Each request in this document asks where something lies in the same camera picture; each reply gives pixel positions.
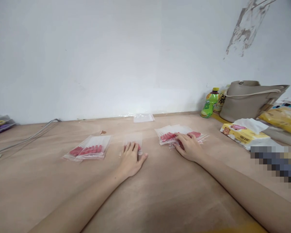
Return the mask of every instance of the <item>beverage bottle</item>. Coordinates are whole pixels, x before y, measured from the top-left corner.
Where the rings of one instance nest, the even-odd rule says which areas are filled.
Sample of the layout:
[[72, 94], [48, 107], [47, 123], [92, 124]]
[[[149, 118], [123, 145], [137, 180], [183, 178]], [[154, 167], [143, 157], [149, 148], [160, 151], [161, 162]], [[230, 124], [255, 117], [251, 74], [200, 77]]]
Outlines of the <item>beverage bottle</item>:
[[221, 112], [223, 104], [224, 104], [225, 99], [226, 99], [225, 94], [227, 93], [227, 90], [229, 87], [230, 87], [230, 85], [226, 85], [226, 87], [224, 87], [220, 90], [218, 102], [213, 106], [213, 112], [215, 112], [215, 113]]
[[205, 106], [203, 108], [203, 110], [200, 112], [200, 115], [204, 118], [209, 118], [212, 115], [213, 112], [213, 106], [218, 102], [218, 93], [219, 88], [218, 87], [214, 87], [212, 89], [212, 92], [210, 92], [207, 96], [206, 96], [206, 101], [205, 101]]

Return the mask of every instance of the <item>wooden table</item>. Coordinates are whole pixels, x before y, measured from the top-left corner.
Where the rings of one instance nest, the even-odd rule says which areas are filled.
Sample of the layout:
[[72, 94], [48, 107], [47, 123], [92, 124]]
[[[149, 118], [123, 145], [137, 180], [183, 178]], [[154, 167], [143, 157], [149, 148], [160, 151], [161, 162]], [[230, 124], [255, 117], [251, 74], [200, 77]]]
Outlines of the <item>wooden table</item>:
[[[204, 148], [228, 166], [291, 202], [291, 188], [272, 177], [250, 153], [219, 132], [221, 123], [197, 113], [54, 122], [39, 138], [5, 151], [0, 158], [0, 232], [27, 232], [65, 199], [113, 170], [120, 162], [123, 135], [143, 133], [149, 154], [137, 175], [107, 199], [83, 232], [264, 232], [256, 221], [203, 168], [160, 146], [155, 128], [187, 125], [209, 134]], [[22, 141], [44, 124], [17, 126], [0, 134], [0, 148]], [[103, 161], [80, 164], [61, 157], [91, 134], [112, 135]]]

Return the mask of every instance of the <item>bag handle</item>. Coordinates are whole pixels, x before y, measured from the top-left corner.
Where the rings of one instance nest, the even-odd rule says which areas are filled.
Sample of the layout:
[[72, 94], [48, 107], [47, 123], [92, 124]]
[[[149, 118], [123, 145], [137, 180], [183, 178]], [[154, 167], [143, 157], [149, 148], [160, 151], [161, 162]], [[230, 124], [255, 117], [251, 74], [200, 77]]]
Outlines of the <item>bag handle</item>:
[[265, 93], [272, 93], [272, 92], [277, 92], [280, 93], [281, 91], [278, 89], [274, 89], [274, 90], [268, 90], [268, 91], [262, 91], [262, 92], [257, 92], [257, 93], [252, 93], [252, 94], [246, 94], [246, 95], [225, 95], [226, 97], [241, 97], [241, 96], [250, 96], [250, 95], [256, 95], [256, 94], [265, 94]]

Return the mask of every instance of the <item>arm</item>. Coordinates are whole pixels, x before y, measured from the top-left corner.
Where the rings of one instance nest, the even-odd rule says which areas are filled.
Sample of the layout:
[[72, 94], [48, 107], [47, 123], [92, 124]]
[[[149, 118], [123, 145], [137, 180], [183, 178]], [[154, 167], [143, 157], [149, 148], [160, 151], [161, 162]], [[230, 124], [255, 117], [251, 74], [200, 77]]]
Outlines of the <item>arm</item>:
[[184, 150], [174, 144], [187, 160], [207, 170], [269, 232], [291, 232], [291, 203], [219, 160], [206, 155], [196, 137], [176, 134]]
[[137, 161], [138, 144], [131, 143], [122, 153], [120, 166], [104, 179], [76, 194], [50, 213], [29, 233], [79, 233], [110, 194], [128, 177], [135, 175], [147, 158]]

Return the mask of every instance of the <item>tissue box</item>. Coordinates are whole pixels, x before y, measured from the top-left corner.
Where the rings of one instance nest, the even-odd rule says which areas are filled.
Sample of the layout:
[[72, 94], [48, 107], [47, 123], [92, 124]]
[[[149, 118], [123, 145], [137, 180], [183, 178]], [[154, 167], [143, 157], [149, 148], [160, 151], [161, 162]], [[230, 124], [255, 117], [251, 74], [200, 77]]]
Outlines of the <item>tissue box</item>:
[[234, 123], [223, 124], [220, 132], [224, 133], [235, 142], [241, 144], [247, 150], [250, 150], [251, 146], [263, 145], [263, 143], [270, 139], [269, 136], [262, 132], [256, 134], [250, 129], [247, 129], [244, 126], [236, 125]]

